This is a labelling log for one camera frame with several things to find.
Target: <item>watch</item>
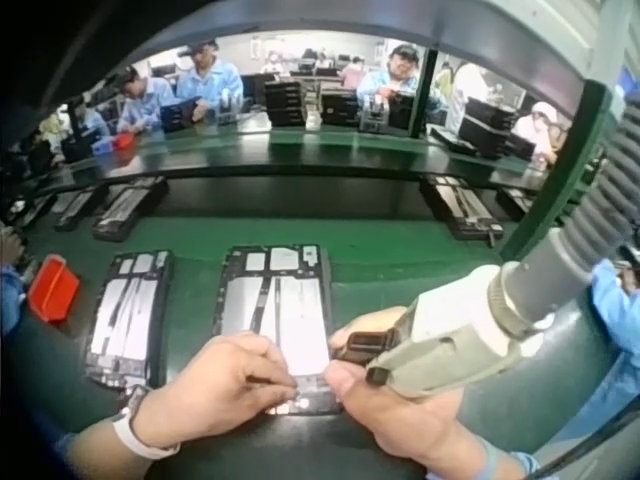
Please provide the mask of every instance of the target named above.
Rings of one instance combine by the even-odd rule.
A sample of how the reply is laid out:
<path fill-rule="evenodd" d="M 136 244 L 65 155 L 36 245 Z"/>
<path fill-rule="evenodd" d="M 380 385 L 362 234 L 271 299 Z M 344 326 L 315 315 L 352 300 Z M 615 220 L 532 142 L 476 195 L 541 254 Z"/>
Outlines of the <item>watch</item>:
<path fill-rule="evenodd" d="M 136 455 L 148 458 L 149 460 L 160 460 L 180 451 L 180 444 L 174 445 L 166 450 L 149 447 L 142 443 L 133 433 L 131 422 L 140 409 L 140 404 L 144 397 L 149 394 L 150 388 L 143 385 L 135 385 L 129 394 L 127 405 L 120 410 L 120 413 L 112 418 L 113 429 L 124 445 Z"/>

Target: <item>black cap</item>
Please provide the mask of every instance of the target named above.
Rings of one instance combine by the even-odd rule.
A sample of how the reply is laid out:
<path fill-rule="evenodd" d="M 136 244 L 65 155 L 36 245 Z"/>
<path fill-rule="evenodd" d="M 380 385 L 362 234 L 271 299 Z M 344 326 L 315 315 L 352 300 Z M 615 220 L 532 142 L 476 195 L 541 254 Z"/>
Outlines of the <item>black cap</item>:
<path fill-rule="evenodd" d="M 403 43 L 401 45 L 398 45 L 396 48 L 393 49 L 389 57 L 393 57 L 394 55 L 398 55 L 400 58 L 408 62 L 415 63 L 416 66 L 420 64 L 420 57 L 418 56 L 418 50 L 416 50 L 416 47 L 414 47 L 410 43 Z"/>
<path fill-rule="evenodd" d="M 134 67 L 129 66 L 116 73 L 113 86 L 119 91 L 122 91 L 127 83 L 131 83 L 138 78 L 140 78 L 138 71 Z"/>
<path fill-rule="evenodd" d="M 211 39 L 211 40 L 207 40 L 206 42 L 200 42 L 200 43 L 190 43 L 189 45 L 185 46 L 185 48 L 183 50 L 181 50 L 178 53 L 179 57 L 191 57 L 192 55 L 195 55 L 196 53 L 200 53 L 202 51 L 202 49 L 204 47 L 206 47 L 207 45 L 213 47 L 214 49 L 218 49 L 218 42 L 216 42 L 216 39 Z"/>

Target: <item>gray hose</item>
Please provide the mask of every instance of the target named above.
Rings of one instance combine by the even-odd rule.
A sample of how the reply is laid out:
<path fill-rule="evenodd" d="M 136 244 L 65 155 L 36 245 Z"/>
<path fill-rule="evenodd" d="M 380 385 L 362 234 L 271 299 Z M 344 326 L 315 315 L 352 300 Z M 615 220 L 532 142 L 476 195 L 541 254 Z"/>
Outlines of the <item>gray hose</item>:
<path fill-rule="evenodd" d="M 595 185 L 565 226 L 551 229 L 506 272 L 506 294 L 529 324 L 575 298 L 591 284 L 593 267 L 631 236 L 640 206 L 640 92 L 627 98 L 607 155 Z"/>

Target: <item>blue shirt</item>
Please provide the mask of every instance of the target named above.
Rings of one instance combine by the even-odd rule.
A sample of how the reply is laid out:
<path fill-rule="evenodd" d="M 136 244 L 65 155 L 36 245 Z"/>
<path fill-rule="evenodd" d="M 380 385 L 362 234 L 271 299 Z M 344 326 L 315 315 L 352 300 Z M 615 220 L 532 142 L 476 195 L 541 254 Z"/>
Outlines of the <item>blue shirt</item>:
<path fill-rule="evenodd" d="M 382 87 L 391 85 L 391 75 L 388 70 L 379 70 L 377 72 L 369 72 L 360 82 L 356 93 L 358 95 L 358 102 L 362 105 L 364 99 L 368 96 L 375 95 L 375 93 Z M 405 93 L 415 94 L 418 88 L 418 78 L 410 77 L 400 84 L 399 91 Z M 441 110 L 445 104 L 444 97 L 436 89 L 431 88 L 429 90 L 429 100 L 427 102 L 427 112 L 434 113 Z"/>
<path fill-rule="evenodd" d="M 87 108 L 87 112 L 84 115 L 83 125 L 89 130 L 97 129 L 103 138 L 111 136 L 107 122 L 104 121 L 102 115 L 92 108 Z"/>
<path fill-rule="evenodd" d="M 138 123 L 143 123 L 146 128 L 160 124 L 160 107 L 173 105 L 176 97 L 171 85 L 164 78 L 147 78 L 147 90 L 142 98 L 132 100 L 127 98 L 118 121 L 118 132 L 128 130 Z"/>
<path fill-rule="evenodd" d="M 209 105 L 217 106 L 225 89 L 229 91 L 229 98 L 244 96 L 242 80 L 235 65 L 216 60 L 204 78 L 198 75 L 195 68 L 180 75 L 176 96 L 180 100 L 200 97 Z"/>
<path fill-rule="evenodd" d="M 640 293 L 626 294 L 609 260 L 593 269 L 591 292 L 593 306 L 620 353 L 591 398 L 552 442 L 590 435 L 640 395 Z"/>

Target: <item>white cap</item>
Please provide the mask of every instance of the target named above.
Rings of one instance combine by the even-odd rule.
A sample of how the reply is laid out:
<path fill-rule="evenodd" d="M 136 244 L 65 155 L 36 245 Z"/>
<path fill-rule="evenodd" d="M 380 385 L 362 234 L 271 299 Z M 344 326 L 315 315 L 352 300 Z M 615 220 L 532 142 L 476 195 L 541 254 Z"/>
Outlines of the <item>white cap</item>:
<path fill-rule="evenodd" d="M 558 112 L 551 105 L 545 102 L 536 103 L 531 109 L 531 113 L 541 113 L 549 119 L 551 123 L 558 122 Z"/>

